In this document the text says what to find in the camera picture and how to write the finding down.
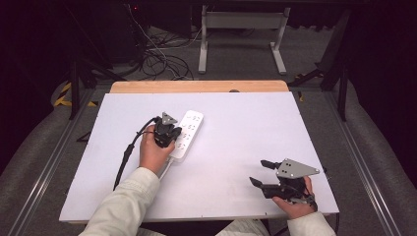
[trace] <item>hand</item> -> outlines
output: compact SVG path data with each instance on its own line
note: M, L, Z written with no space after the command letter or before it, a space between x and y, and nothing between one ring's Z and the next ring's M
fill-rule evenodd
M145 133L142 136L139 166L149 169L157 175L169 153L174 150L175 145L174 142L171 142L171 144L165 148L158 146L153 137L153 131L154 125L150 125L146 128Z
M313 195L312 180L310 177L305 176L304 181L307 188L305 193ZM288 214L289 219L295 219L315 212L315 209L309 204L292 204L279 197L273 197L272 200Z

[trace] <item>white table surface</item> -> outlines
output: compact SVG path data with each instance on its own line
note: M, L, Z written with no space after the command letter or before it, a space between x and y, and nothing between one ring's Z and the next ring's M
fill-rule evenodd
M173 163L145 222L284 216L249 177L278 183L261 160L290 158L321 170L311 176L319 210L338 212L326 175L291 92L115 93L101 104L89 144L59 220L88 221L112 192L127 145L146 122L166 112L181 121L187 110L205 115L182 163ZM139 144L122 181L139 164Z

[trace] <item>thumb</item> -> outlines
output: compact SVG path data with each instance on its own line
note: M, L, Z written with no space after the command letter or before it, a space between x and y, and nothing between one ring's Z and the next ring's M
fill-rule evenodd
M272 200L285 212L288 212L291 208L291 204L280 197L273 197Z

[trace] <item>metal frame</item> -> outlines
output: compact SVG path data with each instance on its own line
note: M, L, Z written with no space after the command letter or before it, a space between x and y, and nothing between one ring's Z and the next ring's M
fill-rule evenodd
M202 45L200 48L199 73L207 69L209 43L207 29L278 29L275 42L271 42L273 58L280 75L286 75L286 69L279 52L279 46L284 35L290 8L283 13L240 13L240 12L207 12L208 6L202 10Z

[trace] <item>white power strip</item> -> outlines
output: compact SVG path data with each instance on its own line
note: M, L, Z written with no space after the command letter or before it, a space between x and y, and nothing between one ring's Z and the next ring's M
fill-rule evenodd
M175 150L169 155L174 161L182 162L184 160L202 126L203 118L204 115L202 113L194 110L189 110L185 113L184 118L178 126L182 128L181 135L175 141Z

